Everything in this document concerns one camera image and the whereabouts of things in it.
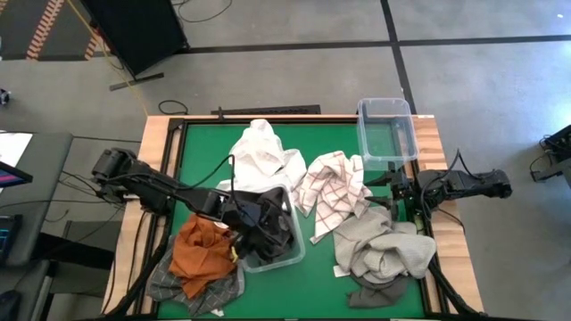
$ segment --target wooden table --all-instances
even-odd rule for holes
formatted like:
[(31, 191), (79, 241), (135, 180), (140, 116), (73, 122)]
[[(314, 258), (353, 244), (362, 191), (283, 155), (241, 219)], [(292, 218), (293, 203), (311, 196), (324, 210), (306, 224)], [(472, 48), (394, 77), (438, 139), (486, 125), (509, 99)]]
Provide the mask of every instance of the wooden table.
[[(185, 116), (188, 119), (216, 119), (217, 116)], [(233, 117), (244, 118), (246, 116), (226, 116), (230, 119)], [(267, 115), (252, 116), (253, 118), (277, 119), (292, 117), (292, 115)], [(356, 118), (356, 115), (303, 115), (307, 118)], [(170, 116), (151, 116), (147, 118), (143, 140), (138, 154), (138, 159), (148, 163), (154, 169), (160, 169), (162, 154), (167, 136), (167, 128)], [(436, 119), (431, 115), (419, 115), (414, 117), (414, 128), (416, 131), (418, 150), (418, 165), (420, 170), (423, 169), (447, 169), (446, 159), (444, 157), (443, 146), (438, 134)], [(174, 172), (174, 163), (177, 155), (179, 135), (175, 134), (173, 148), (170, 153), (169, 168), (167, 173), (172, 175)], [(441, 208), (449, 211), (453, 215), (458, 216), (458, 210), (455, 202), (445, 202), (441, 204)], [(133, 267), (131, 283), (137, 279), (140, 271), (143, 254), (145, 251), (145, 240), (149, 230), (150, 215), (143, 217), (142, 229), (139, 234), (138, 242), (135, 244), (135, 236), (137, 227), (142, 219), (143, 211), (140, 209), (138, 202), (130, 202), (125, 209), (123, 222), (121, 225), (119, 240), (116, 250), (116, 276), (113, 292), (110, 293), (112, 280), (110, 278), (105, 294), (106, 302), (111, 295), (110, 304), (106, 311), (113, 309), (119, 300), (125, 295), (129, 287), (128, 279), (131, 271), (131, 260), (133, 251), (135, 251), (135, 266)], [(461, 226), (458, 223), (446, 218), (444, 215), (435, 213), (432, 218), (432, 228), (434, 238), (437, 243), (437, 253), (444, 275), (448, 278), (456, 291), (464, 298), (466, 303), (476, 310), (483, 310), (480, 294), (478, 292), (472, 262), (468, 253), (466, 238), (463, 234)], [(159, 228), (155, 246), (161, 238), (162, 228)], [(434, 279), (427, 276), (428, 296), (433, 312), (440, 311), (438, 297), (436, 294)], [(145, 296), (143, 304), (143, 313), (150, 312), (151, 299)]]

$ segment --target white plaid dish towel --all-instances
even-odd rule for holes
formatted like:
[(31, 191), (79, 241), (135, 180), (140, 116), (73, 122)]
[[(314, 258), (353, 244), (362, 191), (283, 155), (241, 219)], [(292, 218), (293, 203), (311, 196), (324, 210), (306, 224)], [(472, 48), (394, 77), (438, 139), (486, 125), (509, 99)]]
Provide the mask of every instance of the white plaid dish towel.
[(362, 158), (353, 155), (347, 159), (344, 152), (321, 155), (311, 163), (294, 198), (306, 218), (317, 201), (312, 243), (319, 242), (351, 213), (358, 218), (368, 208), (365, 197), (372, 193), (363, 185), (363, 174)]

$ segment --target monitor screen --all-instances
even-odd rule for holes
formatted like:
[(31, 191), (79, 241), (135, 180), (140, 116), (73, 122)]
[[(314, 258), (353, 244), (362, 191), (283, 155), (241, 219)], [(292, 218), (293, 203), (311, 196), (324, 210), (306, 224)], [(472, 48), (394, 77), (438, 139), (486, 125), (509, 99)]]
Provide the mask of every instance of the monitor screen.
[(30, 183), (32, 176), (0, 161), (0, 188)]

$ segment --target green tabletop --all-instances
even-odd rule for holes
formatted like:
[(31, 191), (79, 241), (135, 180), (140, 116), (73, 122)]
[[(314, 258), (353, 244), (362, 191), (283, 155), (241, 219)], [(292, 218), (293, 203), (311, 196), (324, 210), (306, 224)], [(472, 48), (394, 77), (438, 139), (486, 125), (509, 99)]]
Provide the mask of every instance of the green tabletop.
[[(192, 125), (187, 130), (180, 179), (192, 184), (210, 173), (228, 155), (240, 138), (243, 125)], [(350, 157), (359, 154), (355, 125), (274, 125), (284, 149), (299, 149), (309, 166), (319, 155), (343, 151)], [(390, 128), (379, 130), (385, 136), (386, 151), (396, 153)], [(366, 180), (380, 173), (366, 173)], [(215, 187), (230, 177), (230, 167), (219, 170), (204, 186)], [(371, 189), (375, 195), (387, 194), (385, 187)], [(191, 213), (181, 203), (175, 208), (171, 233), (174, 235)], [(245, 292), (224, 307), (229, 318), (309, 318), (309, 317), (422, 317), (420, 286), (410, 280), (406, 294), (394, 306), (377, 309), (350, 309), (347, 293), (360, 287), (350, 277), (335, 278), (333, 236), (317, 245), (310, 243), (315, 214), (299, 214), (306, 254), (300, 263), (256, 274), (245, 274)], [(202, 317), (215, 317), (207, 314)], [(159, 318), (190, 318), (186, 307), (174, 301), (159, 306)]]

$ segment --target black speaker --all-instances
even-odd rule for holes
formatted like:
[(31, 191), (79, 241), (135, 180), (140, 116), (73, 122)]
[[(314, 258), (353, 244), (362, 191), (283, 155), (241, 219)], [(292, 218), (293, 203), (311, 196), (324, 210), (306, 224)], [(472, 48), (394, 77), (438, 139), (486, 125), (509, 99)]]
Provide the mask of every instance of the black speaker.
[(103, 41), (134, 77), (188, 48), (170, 0), (81, 0)]

